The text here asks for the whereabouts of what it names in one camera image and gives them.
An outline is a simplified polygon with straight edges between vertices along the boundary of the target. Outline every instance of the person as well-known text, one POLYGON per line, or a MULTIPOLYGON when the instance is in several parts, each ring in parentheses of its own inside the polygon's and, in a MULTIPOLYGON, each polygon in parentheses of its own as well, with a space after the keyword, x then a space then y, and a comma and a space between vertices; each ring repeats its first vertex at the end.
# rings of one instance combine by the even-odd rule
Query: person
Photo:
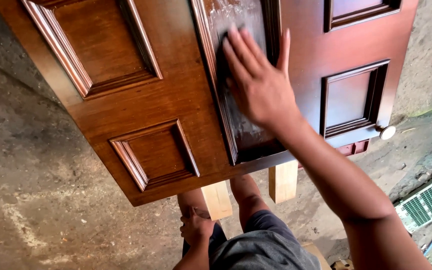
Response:
MULTIPOLYGON (((303 165, 324 201, 341 219, 356 270, 432 270, 403 226, 386 194, 349 159, 327 144, 300 113, 288 75, 290 33, 281 36, 273 67, 247 29, 232 26, 223 51, 233 78, 227 80, 239 109, 271 132, 303 165)), ((208 219, 200 189, 178 195, 183 269, 315 270, 287 225, 269 210, 254 180, 230 180, 243 234, 226 240, 208 219)))

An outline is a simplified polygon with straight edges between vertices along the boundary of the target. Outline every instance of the left hand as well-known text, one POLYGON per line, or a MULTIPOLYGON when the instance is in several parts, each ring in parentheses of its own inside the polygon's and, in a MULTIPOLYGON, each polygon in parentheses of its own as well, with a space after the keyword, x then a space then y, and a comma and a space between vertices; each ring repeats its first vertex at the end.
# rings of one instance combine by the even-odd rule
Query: left hand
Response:
POLYGON ((190 246, 202 240, 208 240, 213 234, 216 221, 208 218, 202 218, 195 212, 194 207, 189 209, 190 218, 181 217, 185 226, 181 226, 181 237, 188 242, 190 246))

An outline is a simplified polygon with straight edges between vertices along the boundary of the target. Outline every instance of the forearm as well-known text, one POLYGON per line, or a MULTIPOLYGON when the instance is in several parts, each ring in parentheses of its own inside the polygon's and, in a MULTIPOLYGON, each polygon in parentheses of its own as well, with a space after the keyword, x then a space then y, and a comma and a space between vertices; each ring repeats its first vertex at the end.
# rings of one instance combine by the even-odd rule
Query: forearm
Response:
POLYGON ((293 116, 274 133, 342 220, 384 218, 394 212, 386 194, 368 175, 327 144, 302 117, 293 116))
POLYGON ((189 248, 188 253, 178 262, 173 270, 209 270, 209 238, 201 239, 189 248))

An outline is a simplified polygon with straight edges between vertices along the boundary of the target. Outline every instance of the panel molding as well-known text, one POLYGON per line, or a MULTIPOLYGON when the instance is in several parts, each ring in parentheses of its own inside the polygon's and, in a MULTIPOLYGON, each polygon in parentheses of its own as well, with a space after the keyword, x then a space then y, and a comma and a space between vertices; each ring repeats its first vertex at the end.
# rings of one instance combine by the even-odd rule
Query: panel molding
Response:
MULTIPOLYGON (((240 153, 236 143, 236 138, 232 132, 232 120, 230 110, 225 97, 224 91, 219 90, 225 82, 218 81, 217 55, 222 55, 221 51, 216 52, 211 39, 208 18, 205 10, 204 0, 190 0, 192 13, 198 33, 203 57, 206 62, 206 71, 210 81, 210 87, 213 91, 213 98, 216 101, 219 110, 220 121, 223 127, 226 147, 228 149, 229 162, 232 166, 238 163, 246 162, 247 155, 240 153)), ((276 65, 279 55, 279 37, 281 35, 281 12, 279 0, 262 0, 261 7, 263 10, 264 31, 266 36, 266 52, 271 64, 276 65)))
POLYGON ((196 166, 196 161, 193 157, 188 141, 186 140, 186 136, 184 135, 183 128, 181 127, 181 123, 178 119, 133 131, 128 134, 109 139, 109 142, 125 165, 126 169, 129 171, 129 174, 133 177, 141 192, 153 187, 159 187, 161 185, 192 176, 200 176, 198 167, 196 166), (178 170, 149 179, 140 162, 138 161, 134 151, 131 149, 129 141, 143 136, 150 136, 151 134, 162 131, 171 131, 171 129, 175 129, 177 131, 177 134, 174 134, 176 135, 175 139, 179 141, 179 143, 183 144, 182 147, 184 148, 184 153, 181 154, 185 160, 189 161, 190 168, 178 170))
POLYGON ((63 5, 87 0, 58 0, 44 4, 37 4, 29 0, 21 1, 84 100, 163 79, 133 0, 121 0, 119 6, 148 70, 129 73, 99 83, 93 83, 89 77, 53 12, 55 8, 63 5))
POLYGON ((337 0, 324 0, 324 31, 326 33, 397 13, 401 10, 402 2, 402 0, 383 0, 379 5, 333 17, 334 1, 337 0))
POLYGON ((324 139, 329 139, 351 131, 372 127, 377 124, 381 99, 383 97, 386 83, 389 61, 389 59, 378 61, 322 78, 320 134, 324 139), (327 127, 326 121, 328 111, 329 84, 367 72, 370 72, 370 75, 363 117, 327 127))

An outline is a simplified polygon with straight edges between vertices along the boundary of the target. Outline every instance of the reddish brown wood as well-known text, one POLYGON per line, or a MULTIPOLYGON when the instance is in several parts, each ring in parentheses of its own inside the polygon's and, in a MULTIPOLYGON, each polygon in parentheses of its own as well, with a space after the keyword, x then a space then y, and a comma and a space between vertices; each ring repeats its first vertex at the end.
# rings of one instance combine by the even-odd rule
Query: reddish brown wood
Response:
POLYGON ((219 42, 232 21, 251 29, 273 64, 280 29, 291 29, 296 102, 316 130, 323 104, 347 108, 345 118, 324 127, 328 141, 341 146, 388 124, 416 4, 405 0, 370 20, 351 17, 358 20, 328 33, 321 1, 0 0, 0 13, 137 206, 294 159, 250 125, 219 85, 219 42), (330 82, 344 74, 351 76, 330 82), (368 87, 373 81, 384 86, 368 87), (352 97, 338 94, 344 85, 354 86, 349 105, 333 102, 352 97), (347 120, 361 112, 377 115, 366 117, 371 126, 351 129, 347 120), (348 132, 337 134, 342 124, 348 132))

